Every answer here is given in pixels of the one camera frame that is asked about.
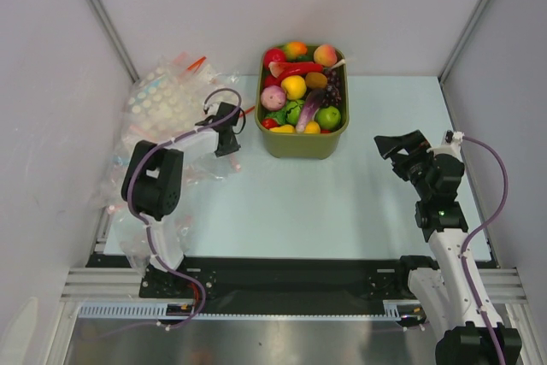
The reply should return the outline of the clear zip top bag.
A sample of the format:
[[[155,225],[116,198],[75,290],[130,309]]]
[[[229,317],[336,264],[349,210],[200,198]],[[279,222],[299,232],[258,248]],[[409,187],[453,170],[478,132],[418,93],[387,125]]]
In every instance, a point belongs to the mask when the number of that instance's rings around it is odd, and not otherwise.
[[[205,181],[222,181],[240,173],[242,166],[235,153],[217,156],[208,153],[183,167],[184,187],[202,184]]]

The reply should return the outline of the purple toy eggplant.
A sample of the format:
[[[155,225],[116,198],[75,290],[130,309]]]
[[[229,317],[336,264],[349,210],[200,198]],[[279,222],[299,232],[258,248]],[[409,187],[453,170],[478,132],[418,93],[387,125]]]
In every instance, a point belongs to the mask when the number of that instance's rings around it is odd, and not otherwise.
[[[297,133],[304,133],[306,126],[315,118],[315,114],[321,108],[325,95],[326,90],[319,88],[312,90],[308,94],[296,124]]]

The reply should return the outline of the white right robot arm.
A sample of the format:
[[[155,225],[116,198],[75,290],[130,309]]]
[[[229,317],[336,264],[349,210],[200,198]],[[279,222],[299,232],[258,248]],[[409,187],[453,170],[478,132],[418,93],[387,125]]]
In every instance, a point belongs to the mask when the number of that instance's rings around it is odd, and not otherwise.
[[[522,341],[503,324],[480,277],[470,248],[481,228],[469,230],[457,191],[465,173],[462,132],[447,131],[432,147],[421,131],[377,136],[380,156],[416,190],[416,225],[432,257],[403,256],[396,291],[416,297],[435,333],[438,364],[515,364]]]

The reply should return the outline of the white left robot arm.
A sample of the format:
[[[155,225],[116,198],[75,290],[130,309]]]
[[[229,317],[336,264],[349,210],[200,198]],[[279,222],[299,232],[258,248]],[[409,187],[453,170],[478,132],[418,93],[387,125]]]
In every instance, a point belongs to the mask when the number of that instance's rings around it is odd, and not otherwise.
[[[183,294],[188,282],[199,291],[197,280],[178,270],[184,259],[182,250],[174,250],[163,234],[156,239],[152,224],[171,215],[179,204],[183,168],[188,162],[207,154],[231,155],[240,149],[234,127],[245,121],[239,105],[221,102],[216,111],[191,128],[162,143],[140,140],[136,143],[121,186],[121,197],[129,212],[144,225],[150,249],[150,264],[161,270],[158,286],[170,297]]]

